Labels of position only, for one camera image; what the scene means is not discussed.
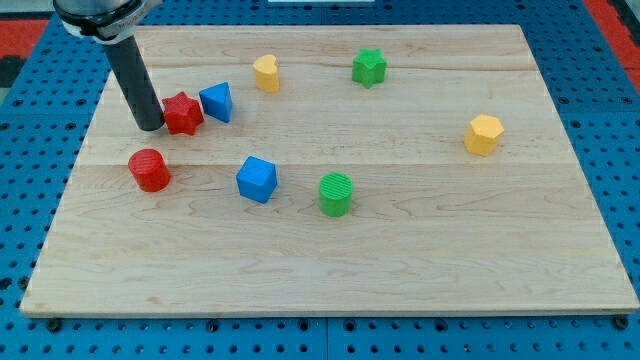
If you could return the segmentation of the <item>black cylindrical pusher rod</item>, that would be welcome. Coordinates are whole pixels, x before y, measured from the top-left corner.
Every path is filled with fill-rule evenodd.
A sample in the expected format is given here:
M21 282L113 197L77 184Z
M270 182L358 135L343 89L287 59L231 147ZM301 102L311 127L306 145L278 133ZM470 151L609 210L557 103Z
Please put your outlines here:
M165 123L163 111L135 37L103 49L137 127L142 131L160 129Z

